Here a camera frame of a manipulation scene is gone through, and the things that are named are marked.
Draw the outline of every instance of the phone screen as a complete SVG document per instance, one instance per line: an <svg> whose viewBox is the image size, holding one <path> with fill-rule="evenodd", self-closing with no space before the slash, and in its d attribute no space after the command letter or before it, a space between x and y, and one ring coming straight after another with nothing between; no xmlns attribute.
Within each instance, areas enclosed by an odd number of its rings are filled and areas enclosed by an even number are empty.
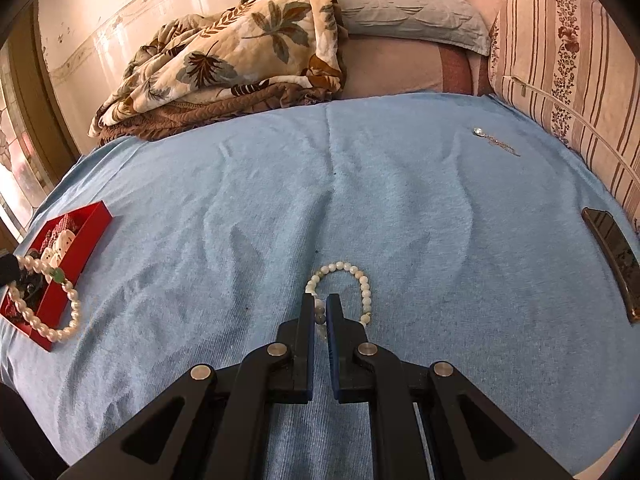
<svg viewBox="0 0 640 480"><path fill-rule="evenodd" d="M616 277L631 322L640 321L640 266L625 235L607 211L584 208L582 217Z"/></svg>

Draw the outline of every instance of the red fabric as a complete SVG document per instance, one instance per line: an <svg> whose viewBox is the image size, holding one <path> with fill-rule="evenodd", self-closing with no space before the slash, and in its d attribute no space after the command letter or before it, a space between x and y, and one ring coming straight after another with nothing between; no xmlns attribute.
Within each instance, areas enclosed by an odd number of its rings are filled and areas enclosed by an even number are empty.
<svg viewBox="0 0 640 480"><path fill-rule="evenodd" d="M476 95L487 95L494 93L494 89L489 81L489 58L482 57L480 60L480 70L478 72L478 93Z"/></svg>
<svg viewBox="0 0 640 480"><path fill-rule="evenodd" d="M442 91L473 95L474 83L465 51L458 46L445 44L439 45L438 49L442 62Z"/></svg>

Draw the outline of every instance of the folded blanket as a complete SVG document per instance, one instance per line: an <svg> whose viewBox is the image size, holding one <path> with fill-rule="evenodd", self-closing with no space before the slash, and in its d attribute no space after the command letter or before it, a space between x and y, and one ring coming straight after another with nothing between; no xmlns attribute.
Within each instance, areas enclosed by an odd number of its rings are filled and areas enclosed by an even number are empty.
<svg viewBox="0 0 640 480"><path fill-rule="evenodd" d="M344 83L334 3L241 0L217 16L190 14L163 25L127 65L89 136L156 140L330 99Z"/></svg>

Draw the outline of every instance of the bracelet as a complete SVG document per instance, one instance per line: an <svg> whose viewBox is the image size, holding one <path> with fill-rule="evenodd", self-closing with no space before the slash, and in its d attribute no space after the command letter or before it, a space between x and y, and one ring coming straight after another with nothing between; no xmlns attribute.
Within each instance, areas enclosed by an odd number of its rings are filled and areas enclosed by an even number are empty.
<svg viewBox="0 0 640 480"><path fill-rule="evenodd" d="M52 280L59 283L66 292L66 296L71 300L71 321L69 326L65 326L62 330L56 330L48 327L35 316L26 302L22 298L22 293L15 286L15 282L9 284L9 299L14 302L15 309L22 314L24 320L31 325L31 328L37 330L38 333L46 337L52 343L61 342L69 339L78 329L80 320L80 300L78 299L78 291L74 289L74 284L65 278L65 272L59 267L51 267L48 263L43 262L32 256L16 256L20 270L34 270L40 272L44 276L51 276Z"/></svg>
<svg viewBox="0 0 640 480"><path fill-rule="evenodd" d="M316 294L316 286L320 283L322 278L336 270L346 270L347 272L350 272L360 283L360 290L362 292L362 315L360 316L360 324L366 328L371 322L371 286L369 285L369 279L364 275L364 272L355 265L352 266L349 262L335 262L334 264L322 266L320 267L320 270L315 272L311 279L306 282L305 294L311 294L316 298L314 305L316 323L318 325L322 325L326 322L324 301L318 298L318 294Z"/></svg>

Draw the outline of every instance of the small figurine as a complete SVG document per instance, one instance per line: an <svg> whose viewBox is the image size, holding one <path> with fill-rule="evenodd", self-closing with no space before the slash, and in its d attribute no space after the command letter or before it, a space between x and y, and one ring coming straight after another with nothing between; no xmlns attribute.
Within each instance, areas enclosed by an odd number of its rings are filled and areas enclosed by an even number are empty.
<svg viewBox="0 0 640 480"><path fill-rule="evenodd" d="M65 257L66 251L71 245L71 242L73 242L75 239L76 235L69 229L65 229L58 235L58 238L53 243L53 250L58 254L60 260Z"/></svg>
<svg viewBox="0 0 640 480"><path fill-rule="evenodd" d="M53 258L53 256L55 254L56 253L54 252L54 250L51 247L45 247L44 251L42 251L42 257L40 259L41 259L41 261L45 262L46 264L50 265L51 267L57 267L58 263L56 263L55 266L51 263L51 260L52 260L52 258ZM47 280L47 283L51 283L51 276L49 274L47 274L45 276L45 278Z"/></svg>

